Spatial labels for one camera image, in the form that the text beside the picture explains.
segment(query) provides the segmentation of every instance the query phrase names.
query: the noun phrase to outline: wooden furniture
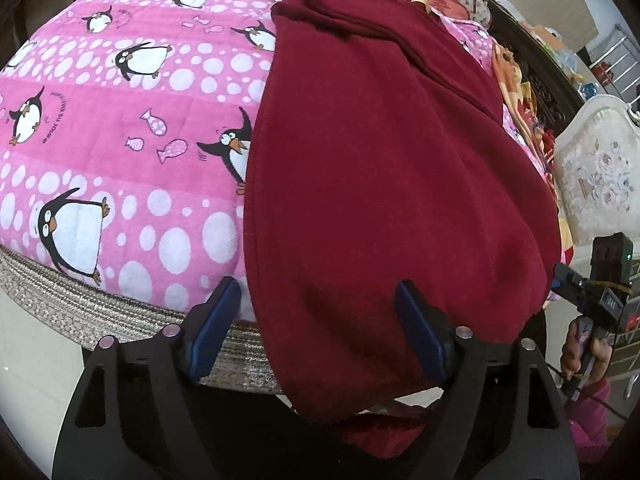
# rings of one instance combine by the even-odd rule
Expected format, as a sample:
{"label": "wooden furniture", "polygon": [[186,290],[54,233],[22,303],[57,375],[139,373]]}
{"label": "wooden furniture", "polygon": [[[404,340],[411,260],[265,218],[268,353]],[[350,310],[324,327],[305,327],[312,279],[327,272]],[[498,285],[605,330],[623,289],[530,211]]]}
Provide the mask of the wooden furniture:
{"label": "wooden furniture", "polygon": [[529,81],[538,99],[538,118],[556,137],[571,123],[584,104],[582,96],[558,65],[500,5],[489,0],[489,33],[513,52],[523,81]]}

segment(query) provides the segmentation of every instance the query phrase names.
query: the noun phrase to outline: metal rack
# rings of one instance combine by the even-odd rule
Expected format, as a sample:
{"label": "metal rack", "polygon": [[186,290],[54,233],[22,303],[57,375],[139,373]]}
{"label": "metal rack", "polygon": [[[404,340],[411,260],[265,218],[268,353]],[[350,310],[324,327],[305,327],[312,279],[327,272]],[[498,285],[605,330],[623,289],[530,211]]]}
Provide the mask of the metal rack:
{"label": "metal rack", "polygon": [[[615,26],[611,38],[615,40],[613,46],[592,63],[589,69],[593,70],[603,61],[607,62],[610,66],[604,71],[608,81],[608,84],[603,85],[605,90],[608,94],[621,98],[625,103],[634,105],[640,101],[640,93],[636,91],[636,87],[640,83],[638,49],[619,25]],[[613,74],[612,78],[609,76],[609,72],[616,67],[622,72],[619,75]]]}

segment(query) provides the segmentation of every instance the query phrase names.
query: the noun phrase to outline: white floor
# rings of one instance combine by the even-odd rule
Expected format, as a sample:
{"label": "white floor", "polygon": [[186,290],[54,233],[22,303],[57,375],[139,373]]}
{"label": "white floor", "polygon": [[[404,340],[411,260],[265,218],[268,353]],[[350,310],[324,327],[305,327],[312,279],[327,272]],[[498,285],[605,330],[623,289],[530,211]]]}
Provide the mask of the white floor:
{"label": "white floor", "polygon": [[51,476],[58,432],[82,373],[82,351],[0,290],[0,415]]}

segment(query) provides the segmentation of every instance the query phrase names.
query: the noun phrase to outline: bed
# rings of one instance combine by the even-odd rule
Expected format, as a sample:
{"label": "bed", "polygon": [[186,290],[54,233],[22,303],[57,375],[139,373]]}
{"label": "bed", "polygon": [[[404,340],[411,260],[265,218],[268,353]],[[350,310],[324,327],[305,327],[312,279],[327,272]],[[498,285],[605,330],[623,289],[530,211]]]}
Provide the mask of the bed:
{"label": "bed", "polygon": [[[179,322],[234,276],[241,313],[204,383],[282,392],[242,250],[279,1],[79,0],[15,54],[0,76],[0,285],[16,303],[93,348]],[[468,51],[491,43],[446,23]]]}

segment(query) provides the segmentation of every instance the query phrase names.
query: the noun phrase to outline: dark red cloth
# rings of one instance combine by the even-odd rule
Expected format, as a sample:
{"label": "dark red cloth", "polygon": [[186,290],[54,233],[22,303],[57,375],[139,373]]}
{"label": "dark red cloth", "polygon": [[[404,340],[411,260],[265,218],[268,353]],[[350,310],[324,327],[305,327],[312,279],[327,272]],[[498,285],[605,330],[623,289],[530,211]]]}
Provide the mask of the dark red cloth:
{"label": "dark red cloth", "polygon": [[283,0],[252,136],[248,286],[294,407],[329,421],[427,386],[394,313],[411,278],[510,342],[546,298],[556,207],[497,84],[405,0]]}

